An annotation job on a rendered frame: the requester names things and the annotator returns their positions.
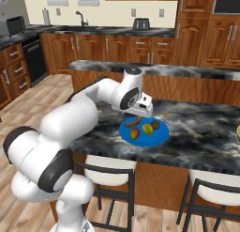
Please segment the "black toaster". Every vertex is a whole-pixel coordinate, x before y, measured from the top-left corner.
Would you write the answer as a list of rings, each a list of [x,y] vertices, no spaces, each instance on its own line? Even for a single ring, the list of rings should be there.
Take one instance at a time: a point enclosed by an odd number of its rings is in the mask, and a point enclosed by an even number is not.
[[[149,30],[150,21],[148,18],[135,18],[132,26],[133,30]]]

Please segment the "tall wooden cupboard run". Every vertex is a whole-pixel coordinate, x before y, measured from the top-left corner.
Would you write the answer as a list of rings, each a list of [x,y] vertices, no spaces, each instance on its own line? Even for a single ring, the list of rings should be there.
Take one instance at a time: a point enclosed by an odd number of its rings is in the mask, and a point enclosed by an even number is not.
[[[240,14],[213,14],[215,0],[179,0],[172,63],[240,70]]]

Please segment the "wooden dining counter island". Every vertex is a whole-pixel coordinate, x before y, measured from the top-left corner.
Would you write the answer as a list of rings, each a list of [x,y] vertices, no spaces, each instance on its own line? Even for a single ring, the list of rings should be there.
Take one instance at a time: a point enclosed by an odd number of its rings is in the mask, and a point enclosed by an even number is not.
[[[74,158],[87,154],[135,161],[135,203],[153,208],[180,207],[188,169],[240,177],[240,106],[181,101],[154,101],[154,117],[169,129],[168,139],[156,147],[135,147],[118,129],[128,114],[101,103],[98,125],[70,143]]]

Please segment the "white paper towel roll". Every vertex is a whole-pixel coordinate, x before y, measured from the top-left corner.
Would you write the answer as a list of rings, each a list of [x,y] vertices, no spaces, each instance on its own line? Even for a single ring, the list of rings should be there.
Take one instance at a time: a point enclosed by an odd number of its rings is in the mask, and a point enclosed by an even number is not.
[[[51,25],[49,11],[46,8],[44,8],[42,10],[42,14],[45,25]]]

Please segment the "dark sink tap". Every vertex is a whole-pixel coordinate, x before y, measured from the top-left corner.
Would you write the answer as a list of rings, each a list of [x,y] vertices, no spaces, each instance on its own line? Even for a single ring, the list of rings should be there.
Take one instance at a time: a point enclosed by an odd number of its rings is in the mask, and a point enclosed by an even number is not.
[[[87,26],[87,25],[88,25],[87,19],[85,20],[85,19],[83,18],[83,15],[80,13],[80,11],[77,10],[77,11],[75,12],[75,14],[81,16],[81,25],[82,25],[82,26]]]

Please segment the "built-in black microwave oven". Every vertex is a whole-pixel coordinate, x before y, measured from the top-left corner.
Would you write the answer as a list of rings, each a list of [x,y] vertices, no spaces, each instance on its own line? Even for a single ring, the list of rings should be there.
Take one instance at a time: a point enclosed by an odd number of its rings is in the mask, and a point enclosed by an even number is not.
[[[240,15],[240,0],[214,0],[215,15]]]

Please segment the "wooden kitchen island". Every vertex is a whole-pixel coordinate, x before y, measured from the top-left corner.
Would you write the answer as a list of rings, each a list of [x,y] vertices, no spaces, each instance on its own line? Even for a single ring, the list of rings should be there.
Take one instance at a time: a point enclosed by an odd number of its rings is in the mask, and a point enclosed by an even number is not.
[[[98,76],[121,82],[125,67],[142,71],[142,90],[153,98],[240,106],[240,70],[88,60],[68,65],[74,90],[94,82]]]

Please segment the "brown banana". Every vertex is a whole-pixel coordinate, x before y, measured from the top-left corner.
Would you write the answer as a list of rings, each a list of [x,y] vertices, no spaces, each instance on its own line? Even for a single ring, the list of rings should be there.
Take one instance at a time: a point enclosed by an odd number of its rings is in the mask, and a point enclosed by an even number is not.
[[[130,128],[130,127],[137,126],[141,122],[141,120],[142,118],[140,116],[137,116],[134,121],[124,124],[124,127]]]

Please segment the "yellow green mango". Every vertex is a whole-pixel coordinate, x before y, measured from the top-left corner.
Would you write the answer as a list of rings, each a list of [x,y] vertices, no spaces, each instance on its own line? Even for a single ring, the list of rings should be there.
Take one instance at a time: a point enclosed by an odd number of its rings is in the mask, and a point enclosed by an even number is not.
[[[147,123],[143,124],[142,130],[148,136],[151,136],[153,134],[153,128],[150,124],[147,124]]]

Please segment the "wooden drawer run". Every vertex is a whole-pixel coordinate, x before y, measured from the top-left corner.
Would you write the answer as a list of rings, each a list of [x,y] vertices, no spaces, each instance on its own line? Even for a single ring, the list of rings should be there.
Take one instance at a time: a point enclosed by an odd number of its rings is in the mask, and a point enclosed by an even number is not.
[[[0,110],[31,87],[21,44],[0,51]]]

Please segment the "black dishwasher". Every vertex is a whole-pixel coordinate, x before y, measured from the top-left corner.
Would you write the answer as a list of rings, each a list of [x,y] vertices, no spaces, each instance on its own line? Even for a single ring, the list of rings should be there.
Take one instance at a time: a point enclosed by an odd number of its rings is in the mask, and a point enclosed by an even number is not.
[[[35,86],[47,76],[40,37],[34,36],[23,41],[22,51],[28,68],[31,85]]]

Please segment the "wooden base cupboard run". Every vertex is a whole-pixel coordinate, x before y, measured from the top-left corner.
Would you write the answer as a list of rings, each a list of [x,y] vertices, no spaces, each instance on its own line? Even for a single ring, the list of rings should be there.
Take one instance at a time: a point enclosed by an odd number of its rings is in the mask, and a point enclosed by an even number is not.
[[[50,74],[67,74],[75,60],[170,65],[174,38],[42,33]]]

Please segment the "black toaster oven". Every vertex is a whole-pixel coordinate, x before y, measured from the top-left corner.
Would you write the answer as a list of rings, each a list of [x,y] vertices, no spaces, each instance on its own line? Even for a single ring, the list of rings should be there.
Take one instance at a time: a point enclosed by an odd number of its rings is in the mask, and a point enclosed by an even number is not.
[[[10,36],[20,34],[25,31],[23,16],[17,16],[7,19],[7,30]]]

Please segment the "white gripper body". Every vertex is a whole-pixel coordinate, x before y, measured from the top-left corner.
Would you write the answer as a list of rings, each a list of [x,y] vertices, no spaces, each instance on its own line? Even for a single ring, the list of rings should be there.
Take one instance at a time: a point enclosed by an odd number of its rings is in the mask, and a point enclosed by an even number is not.
[[[144,104],[135,104],[134,106],[124,110],[124,113],[135,115],[151,117],[153,114],[153,104],[146,106]]]

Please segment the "white seat black stool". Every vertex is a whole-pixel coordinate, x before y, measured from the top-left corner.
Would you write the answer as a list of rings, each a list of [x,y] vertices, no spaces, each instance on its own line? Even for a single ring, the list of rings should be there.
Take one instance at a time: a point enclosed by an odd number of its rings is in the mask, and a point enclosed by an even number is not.
[[[214,232],[218,231],[222,219],[240,222],[240,214],[228,213],[227,207],[240,207],[240,176],[188,170],[187,183],[176,220],[176,223],[180,224],[184,208],[187,208],[182,232],[188,231],[190,218],[194,213],[202,216],[203,232],[207,232],[207,216],[217,218]]]
[[[136,162],[103,158],[88,155],[85,162],[76,162],[76,170],[84,171],[97,188],[94,195],[97,197],[98,209],[102,209],[101,198],[111,198],[107,220],[104,224],[92,222],[92,225],[118,232],[131,232],[132,217],[135,204],[135,168]],[[127,202],[127,227],[110,225],[113,214],[114,202],[122,200]]]

